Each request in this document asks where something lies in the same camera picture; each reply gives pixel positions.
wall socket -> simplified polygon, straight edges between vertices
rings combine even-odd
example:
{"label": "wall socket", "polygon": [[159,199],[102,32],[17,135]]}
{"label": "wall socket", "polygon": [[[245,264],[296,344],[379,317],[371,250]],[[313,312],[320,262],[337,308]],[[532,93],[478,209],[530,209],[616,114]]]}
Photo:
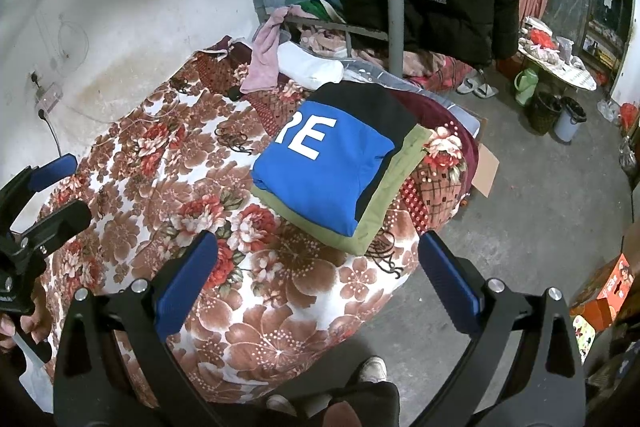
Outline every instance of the wall socket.
{"label": "wall socket", "polygon": [[49,87],[39,87],[36,91],[36,113],[44,111],[47,116],[62,98],[62,87],[52,83]]}

stack of folded clothes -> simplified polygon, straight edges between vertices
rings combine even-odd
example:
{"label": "stack of folded clothes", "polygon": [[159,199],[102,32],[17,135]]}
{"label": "stack of folded clothes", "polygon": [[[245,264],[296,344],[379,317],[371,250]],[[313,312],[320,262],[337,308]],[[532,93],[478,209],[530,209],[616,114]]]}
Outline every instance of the stack of folded clothes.
{"label": "stack of folded clothes", "polygon": [[385,87],[324,84],[255,161],[252,193],[318,241],[362,255],[431,134]]}

screw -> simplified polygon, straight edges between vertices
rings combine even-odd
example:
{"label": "screw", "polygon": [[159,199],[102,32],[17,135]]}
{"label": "screw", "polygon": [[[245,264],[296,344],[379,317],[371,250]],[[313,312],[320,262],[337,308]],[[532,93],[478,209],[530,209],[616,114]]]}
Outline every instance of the screw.
{"label": "screw", "polygon": [[134,293],[144,293],[149,286],[146,279],[136,279],[131,283],[131,289]]}
{"label": "screw", "polygon": [[562,298],[562,292],[558,288],[551,287],[547,293],[554,301],[559,301]]}
{"label": "screw", "polygon": [[80,288],[76,292],[76,300],[84,301],[89,296],[89,290],[87,288]]}
{"label": "screw", "polygon": [[494,293],[502,293],[504,291],[504,282],[500,279],[489,279],[487,286]]}

slipper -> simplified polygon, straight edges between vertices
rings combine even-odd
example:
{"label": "slipper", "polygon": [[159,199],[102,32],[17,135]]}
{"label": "slipper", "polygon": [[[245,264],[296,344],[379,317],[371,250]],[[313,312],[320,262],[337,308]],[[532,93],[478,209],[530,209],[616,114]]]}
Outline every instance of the slipper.
{"label": "slipper", "polygon": [[489,84],[482,84],[482,86],[474,90],[474,95],[480,98],[491,98],[494,94],[498,94],[498,90]]}
{"label": "slipper", "polygon": [[478,82],[476,78],[468,76],[462,81],[462,84],[458,86],[458,89],[456,89],[456,91],[460,94],[467,94],[469,92],[472,92],[473,90],[478,89],[479,85],[480,82]]}

power cord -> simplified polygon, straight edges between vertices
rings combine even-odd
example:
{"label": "power cord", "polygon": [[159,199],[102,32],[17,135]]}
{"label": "power cord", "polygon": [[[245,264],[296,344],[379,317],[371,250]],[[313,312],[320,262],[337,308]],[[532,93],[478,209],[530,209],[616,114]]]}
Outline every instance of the power cord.
{"label": "power cord", "polygon": [[[35,71],[33,71],[33,73],[30,74],[30,79],[31,79],[31,82],[33,82],[38,89],[41,89],[40,83],[38,82],[38,74]],[[56,136],[56,132],[53,130],[53,126],[51,125],[49,118],[47,118],[47,115],[44,114],[44,109],[41,109],[38,111],[38,117],[41,120],[44,120],[45,122],[47,122],[47,125],[49,126],[49,130],[53,135],[53,139],[56,141],[56,147],[58,148],[58,156],[62,158],[62,150],[60,149],[60,142],[58,141],[58,136]]]}
{"label": "power cord", "polygon": [[38,111],[38,116],[40,117],[41,120],[44,120],[45,122],[47,122],[47,125],[49,126],[49,130],[53,135],[53,139],[56,141],[56,147],[58,148],[58,156],[62,158],[62,150],[60,150],[60,142],[58,141],[58,137],[56,136],[56,132],[53,130],[53,126],[51,125],[49,118],[47,118],[46,115],[44,114],[43,109]]}

